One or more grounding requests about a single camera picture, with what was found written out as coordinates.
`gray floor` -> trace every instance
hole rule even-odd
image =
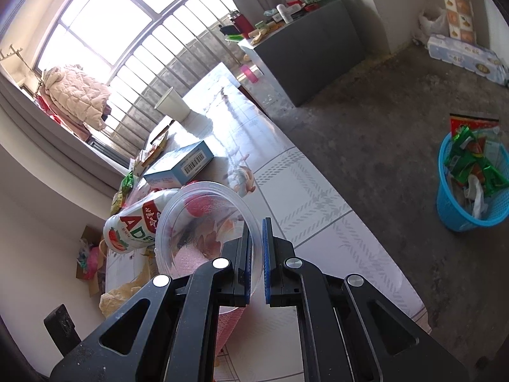
[[[453,109],[497,113],[509,132],[509,90],[414,46],[356,67],[299,108],[263,78],[248,87],[398,263],[432,336],[474,375],[509,333],[509,222],[447,230],[435,209],[437,155]]]

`metal railing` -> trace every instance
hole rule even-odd
[[[231,24],[231,0],[177,0],[124,52],[108,83],[107,128],[93,135],[126,158],[135,157],[162,120],[155,110],[173,87],[184,96],[220,62],[234,69],[244,53],[219,31]]]

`pink mesh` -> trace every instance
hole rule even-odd
[[[183,246],[174,258],[175,268],[179,277],[193,273],[200,265],[207,261],[209,259],[193,245]],[[236,308],[231,312],[220,314],[217,323],[216,356],[232,334],[243,312],[243,308]]]

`clear plastic cup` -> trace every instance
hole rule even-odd
[[[159,272],[176,279],[192,274],[200,265],[221,254],[225,242],[242,237],[246,222],[251,239],[251,294],[261,277],[261,230],[244,200],[215,182],[195,182],[183,187],[166,204],[156,231]],[[220,313],[234,308],[221,307]]]

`white cup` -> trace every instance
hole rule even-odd
[[[157,102],[156,110],[180,123],[182,123],[191,112],[187,103],[173,88],[170,88],[170,90],[168,90]]]

